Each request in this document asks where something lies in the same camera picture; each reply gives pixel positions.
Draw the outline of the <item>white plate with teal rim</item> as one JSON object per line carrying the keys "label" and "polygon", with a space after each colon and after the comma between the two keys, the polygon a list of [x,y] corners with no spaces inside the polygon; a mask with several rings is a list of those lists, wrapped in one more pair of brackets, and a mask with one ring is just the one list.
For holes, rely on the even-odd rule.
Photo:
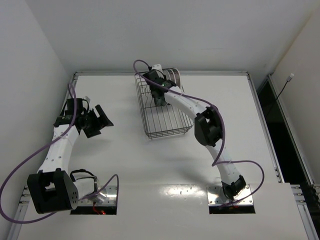
{"label": "white plate with teal rim", "polygon": [[167,79],[167,80],[170,80],[170,79],[171,79],[170,74],[169,74],[169,72],[168,72],[166,69],[163,70],[163,73],[164,73],[164,75],[166,76],[166,79]]}

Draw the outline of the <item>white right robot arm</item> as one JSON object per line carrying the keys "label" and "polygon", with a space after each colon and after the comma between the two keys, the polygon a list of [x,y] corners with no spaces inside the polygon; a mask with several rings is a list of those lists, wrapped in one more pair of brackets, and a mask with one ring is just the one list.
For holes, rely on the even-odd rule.
{"label": "white right robot arm", "polygon": [[210,152],[212,165],[218,167],[225,197],[234,200],[246,182],[225,150],[225,125],[218,109],[203,99],[186,95],[159,70],[152,69],[141,77],[156,101],[172,105],[192,119],[196,140]]}

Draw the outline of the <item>green red rimmed plate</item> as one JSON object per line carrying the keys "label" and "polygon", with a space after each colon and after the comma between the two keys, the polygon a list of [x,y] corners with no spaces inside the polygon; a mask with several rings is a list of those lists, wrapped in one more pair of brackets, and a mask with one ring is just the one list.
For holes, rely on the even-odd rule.
{"label": "green red rimmed plate", "polygon": [[175,84],[180,88],[181,87],[181,76],[180,72],[178,71],[177,68],[172,69],[175,75]]}
{"label": "green red rimmed plate", "polygon": [[167,71],[168,71],[170,80],[172,82],[176,83],[176,77],[175,77],[174,71],[171,68],[169,68]]}

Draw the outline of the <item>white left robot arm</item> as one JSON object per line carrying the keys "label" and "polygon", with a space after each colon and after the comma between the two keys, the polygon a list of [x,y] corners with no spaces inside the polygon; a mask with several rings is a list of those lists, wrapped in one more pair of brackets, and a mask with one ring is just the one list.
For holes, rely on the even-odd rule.
{"label": "white left robot arm", "polygon": [[98,192],[98,178],[92,173],[76,179],[68,172],[73,147],[84,132],[87,138],[101,134],[105,127],[113,126],[102,107],[85,109],[82,99],[66,102],[67,108],[56,118],[53,144],[37,173],[27,179],[27,186],[39,214],[75,210],[83,199],[101,204],[106,197]]}

